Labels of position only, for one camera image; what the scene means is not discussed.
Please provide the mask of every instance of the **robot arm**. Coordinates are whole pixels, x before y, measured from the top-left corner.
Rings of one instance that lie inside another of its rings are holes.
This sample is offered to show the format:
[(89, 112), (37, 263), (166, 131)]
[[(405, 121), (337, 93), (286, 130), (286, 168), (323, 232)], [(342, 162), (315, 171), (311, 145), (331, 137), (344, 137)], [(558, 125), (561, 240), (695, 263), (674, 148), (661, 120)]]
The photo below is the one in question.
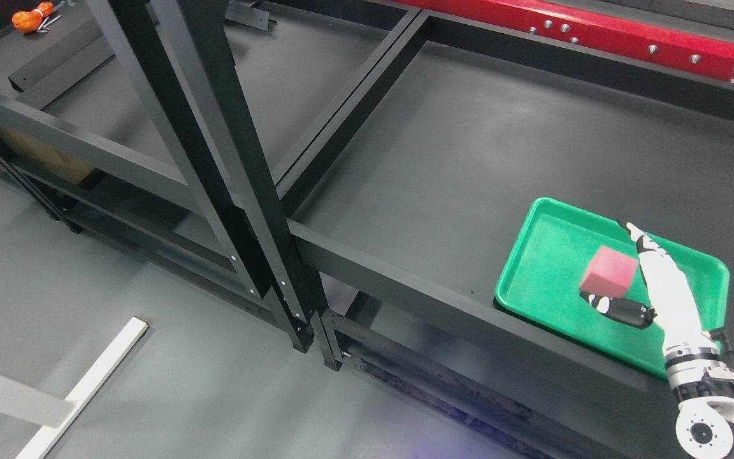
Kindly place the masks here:
[(664, 248), (632, 223), (621, 223), (636, 244), (652, 308), (624, 298), (580, 296), (600, 311), (635, 328), (656, 323), (665, 333), (661, 352), (670, 389), (679, 402), (676, 437), (695, 459), (734, 459), (734, 369), (702, 331), (687, 277)]

